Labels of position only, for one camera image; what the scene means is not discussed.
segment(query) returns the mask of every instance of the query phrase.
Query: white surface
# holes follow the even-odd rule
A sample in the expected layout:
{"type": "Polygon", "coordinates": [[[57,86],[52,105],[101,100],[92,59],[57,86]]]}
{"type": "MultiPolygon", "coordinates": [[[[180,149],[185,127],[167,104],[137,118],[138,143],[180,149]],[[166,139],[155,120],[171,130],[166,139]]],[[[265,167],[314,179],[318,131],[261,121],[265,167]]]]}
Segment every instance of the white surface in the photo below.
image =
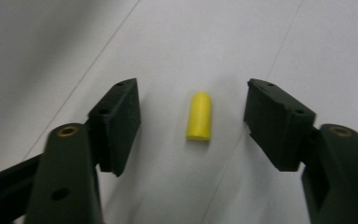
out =
{"type": "Polygon", "coordinates": [[[124,175],[100,174],[106,223],[308,223],[299,176],[242,123],[251,78],[358,131],[358,1],[0,1],[0,170],[138,78],[142,127],[124,175]],[[185,140],[190,97],[213,139],[185,140]]]}

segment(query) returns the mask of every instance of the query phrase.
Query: brass screw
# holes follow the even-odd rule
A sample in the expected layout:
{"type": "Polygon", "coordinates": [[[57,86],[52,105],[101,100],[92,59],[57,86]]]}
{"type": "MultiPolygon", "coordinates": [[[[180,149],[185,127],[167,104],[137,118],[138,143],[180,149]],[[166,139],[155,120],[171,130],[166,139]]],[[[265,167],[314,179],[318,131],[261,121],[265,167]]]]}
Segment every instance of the brass screw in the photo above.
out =
{"type": "Polygon", "coordinates": [[[71,135],[74,135],[75,133],[77,133],[79,130],[76,126],[66,126],[61,128],[58,132],[57,135],[59,137],[68,137],[71,135]]]}
{"type": "Polygon", "coordinates": [[[332,131],[333,133],[335,133],[336,135],[338,135],[340,137],[351,137],[352,136],[352,132],[349,129],[346,129],[343,127],[333,126],[330,128],[330,131],[332,131]]]}

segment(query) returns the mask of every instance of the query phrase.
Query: black plastic part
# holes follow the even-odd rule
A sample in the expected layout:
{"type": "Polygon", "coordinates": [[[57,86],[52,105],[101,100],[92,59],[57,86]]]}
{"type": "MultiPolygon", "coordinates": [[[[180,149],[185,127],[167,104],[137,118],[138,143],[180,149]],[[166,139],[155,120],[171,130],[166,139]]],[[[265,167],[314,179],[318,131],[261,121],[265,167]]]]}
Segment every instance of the black plastic part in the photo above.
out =
{"type": "Polygon", "coordinates": [[[25,213],[39,160],[36,156],[0,172],[0,223],[25,213]]]}
{"type": "Polygon", "coordinates": [[[312,223],[358,223],[358,133],[325,124],[315,151],[323,172],[302,177],[312,223]]]}
{"type": "Polygon", "coordinates": [[[278,170],[296,171],[300,143],[316,114],[272,83],[251,79],[248,85],[244,121],[252,138],[278,170]]]}
{"type": "Polygon", "coordinates": [[[96,178],[86,126],[56,128],[39,163],[25,223],[101,224],[96,178]]]}
{"type": "Polygon", "coordinates": [[[141,123],[136,79],[119,82],[89,112],[89,135],[101,171],[120,176],[141,123]]]}

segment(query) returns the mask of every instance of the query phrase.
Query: yellow foam earplug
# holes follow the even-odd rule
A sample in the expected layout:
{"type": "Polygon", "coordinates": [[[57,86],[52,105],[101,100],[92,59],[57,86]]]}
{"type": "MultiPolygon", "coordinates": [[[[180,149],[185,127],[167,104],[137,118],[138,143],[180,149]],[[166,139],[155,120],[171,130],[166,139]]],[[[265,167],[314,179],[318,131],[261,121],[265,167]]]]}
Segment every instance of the yellow foam earplug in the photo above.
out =
{"type": "Polygon", "coordinates": [[[207,92],[199,91],[191,100],[186,138],[208,141],[211,139],[212,100],[207,92]]]}

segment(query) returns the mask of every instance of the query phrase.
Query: screw hole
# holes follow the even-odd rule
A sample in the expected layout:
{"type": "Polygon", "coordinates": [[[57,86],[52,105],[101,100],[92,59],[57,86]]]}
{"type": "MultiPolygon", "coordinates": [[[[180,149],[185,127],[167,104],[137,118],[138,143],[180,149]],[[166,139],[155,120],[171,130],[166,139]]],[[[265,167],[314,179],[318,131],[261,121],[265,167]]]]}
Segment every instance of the screw hole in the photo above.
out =
{"type": "Polygon", "coordinates": [[[67,137],[67,136],[71,136],[71,135],[74,135],[75,133],[77,133],[78,131],[78,128],[75,127],[75,126],[68,126],[68,127],[64,127],[62,129],[60,129],[58,132],[57,132],[57,135],[59,137],[67,137]]]}
{"type": "Polygon", "coordinates": [[[101,109],[98,113],[100,113],[102,115],[105,115],[105,114],[109,113],[109,110],[108,109],[101,109]]]}
{"type": "Polygon", "coordinates": [[[68,188],[60,188],[55,190],[51,194],[51,200],[53,201],[60,201],[64,198],[66,198],[69,195],[69,189],[68,188]]]}
{"type": "Polygon", "coordinates": [[[304,110],[295,110],[297,114],[305,114],[304,110]]]}
{"type": "Polygon", "coordinates": [[[338,127],[338,126],[334,126],[330,128],[330,131],[332,131],[333,133],[335,133],[338,136],[341,137],[351,137],[352,133],[350,130],[343,128],[343,127],[338,127]]]}

